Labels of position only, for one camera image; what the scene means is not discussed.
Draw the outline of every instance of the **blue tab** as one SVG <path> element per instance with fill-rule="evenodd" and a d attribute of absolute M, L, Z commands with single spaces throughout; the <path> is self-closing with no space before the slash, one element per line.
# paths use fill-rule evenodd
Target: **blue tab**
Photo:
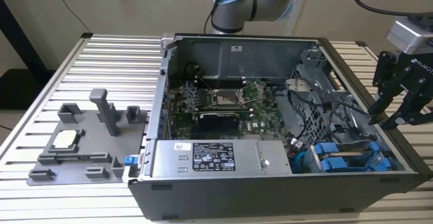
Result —
<path fill-rule="evenodd" d="M 125 157 L 125 165 L 126 166 L 138 166 L 138 157 Z"/>

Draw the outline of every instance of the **barcode label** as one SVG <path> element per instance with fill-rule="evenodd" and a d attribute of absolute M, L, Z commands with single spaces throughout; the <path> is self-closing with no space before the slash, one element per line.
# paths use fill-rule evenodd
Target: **barcode label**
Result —
<path fill-rule="evenodd" d="M 190 151 L 192 150 L 192 143 L 176 143 L 176 151 Z"/>

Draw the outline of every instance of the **warning label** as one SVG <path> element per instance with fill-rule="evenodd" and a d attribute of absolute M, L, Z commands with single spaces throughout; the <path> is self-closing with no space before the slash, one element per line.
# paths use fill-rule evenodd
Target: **warning label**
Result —
<path fill-rule="evenodd" d="M 194 171 L 236 171 L 233 143 L 194 143 Z"/>

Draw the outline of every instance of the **slotted aluminum surface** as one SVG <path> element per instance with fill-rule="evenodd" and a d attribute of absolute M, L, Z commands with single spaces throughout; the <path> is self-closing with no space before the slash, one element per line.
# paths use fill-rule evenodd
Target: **slotted aluminum surface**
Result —
<path fill-rule="evenodd" d="M 333 42 L 371 93 L 376 56 L 355 42 Z M 27 186 L 26 179 L 59 120 L 63 102 L 86 109 L 93 88 L 107 88 L 117 108 L 140 105 L 150 111 L 160 68 L 160 38 L 95 35 L 81 40 L 55 75 L 41 103 L 30 108 L 0 146 L 0 221 L 11 223 L 150 223 L 124 183 Z M 397 109 L 401 97 L 389 113 Z M 400 130 L 433 168 L 433 126 L 400 126 Z M 393 194 L 363 213 L 212 219 L 197 223 L 433 223 L 433 181 L 407 194 Z"/>

